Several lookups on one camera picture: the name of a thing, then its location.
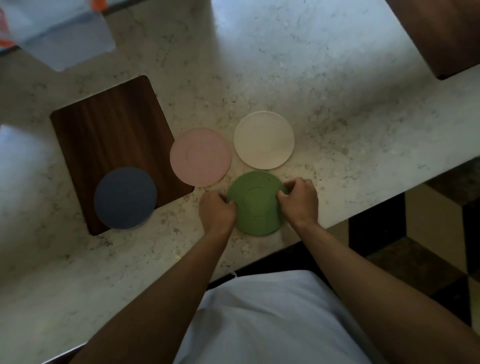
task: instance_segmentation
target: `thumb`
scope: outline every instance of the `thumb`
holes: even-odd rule
[[[284,194],[283,191],[278,191],[276,193],[276,198],[280,202],[280,204],[282,204],[288,198],[288,196]]]

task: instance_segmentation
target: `green plate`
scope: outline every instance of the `green plate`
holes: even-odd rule
[[[227,202],[237,203],[237,228],[252,234],[266,235],[280,228],[281,212],[277,191],[288,193],[273,174],[255,170],[238,177],[227,192]]]

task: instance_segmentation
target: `person's left hand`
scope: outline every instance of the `person's left hand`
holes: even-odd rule
[[[205,192],[198,210],[205,234],[231,234],[237,219],[237,205],[234,201],[227,204],[225,196],[218,191]]]

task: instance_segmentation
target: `person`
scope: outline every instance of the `person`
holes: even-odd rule
[[[203,237],[71,363],[480,363],[467,325],[318,224],[312,181],[285,185],[281,210],[339,299],[307,271],[205,292],[236,220],[235,203],[211,191],[199,206]]]

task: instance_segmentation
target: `white speckled countertop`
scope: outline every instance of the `white speckled countertop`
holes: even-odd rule
[[[384,0],[149,0],[107,20],[117,50],[65,72],[0,58],[2,363],[85,342],[202,231],[197,188],[138,229],[90,236],[55,109],[146,74],[174,136],[231,140],[249,112],[275,111],[296,146],[272,173],[312,178],[326,227],[480,154],[480,67],[437,81]],[[249,170],[235,155],[216,187]],[[214,278],[296,241],[235,231]]]

